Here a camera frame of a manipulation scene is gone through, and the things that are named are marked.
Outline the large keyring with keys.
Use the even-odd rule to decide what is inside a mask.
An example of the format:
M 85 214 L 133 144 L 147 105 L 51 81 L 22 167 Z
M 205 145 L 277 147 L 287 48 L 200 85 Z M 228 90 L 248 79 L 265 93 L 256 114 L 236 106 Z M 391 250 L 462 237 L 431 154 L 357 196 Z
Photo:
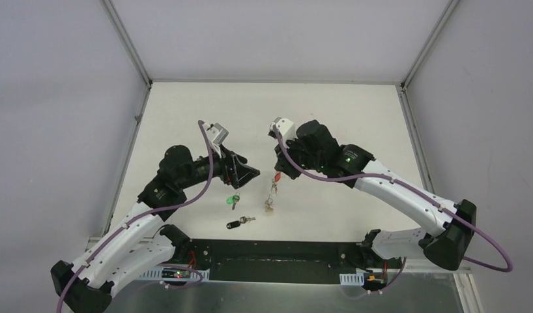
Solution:
M 272 213 L 274 211 L 274 208 L 273 208 L 274 196 L 276 196 L 278 193 L 278 182 L 280 181 L 280 179 L 281 179 L 281 173 L 279 171 L 276 171 L 273 178 L 271 179 L 268 197 L 264 202 L 266 213 Z

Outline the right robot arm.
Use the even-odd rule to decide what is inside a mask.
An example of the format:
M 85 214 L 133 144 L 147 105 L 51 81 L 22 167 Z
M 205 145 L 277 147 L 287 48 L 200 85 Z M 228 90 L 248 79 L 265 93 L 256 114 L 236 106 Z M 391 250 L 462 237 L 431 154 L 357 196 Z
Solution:
M 411 230 L 369 231 L 361 243 L 363 264 L 376 267 L 384 260 L 409 257 L 425 258 L 449 271 L 459 268 L 474 236 L 477 207 L 471 201 L 456 203 L 414 186 L 365 149 L 340 145 L 317 120 L 296 127 L 279 117 L 268 134 L 278 141 L 276 171 L 291 179 L 316 171 L 320 181 L 372 195 L 417 223 Z

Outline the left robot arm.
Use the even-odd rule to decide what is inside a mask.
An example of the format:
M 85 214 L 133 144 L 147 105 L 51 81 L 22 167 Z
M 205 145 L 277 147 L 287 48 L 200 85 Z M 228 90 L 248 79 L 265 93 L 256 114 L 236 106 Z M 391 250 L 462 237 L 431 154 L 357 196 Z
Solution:
M 82 256 L 51 268 L 57 311 L 67 306 L 73 312 L 104 312 L 142 272 L 167 260 L 184 262 L 188 238 L 167 223 L 171 215 L 201 198 L 216 177 L 237 190 L 260 173 L 223 145 L 199 158 L 184 145 L 170 147 L 127 215 Z

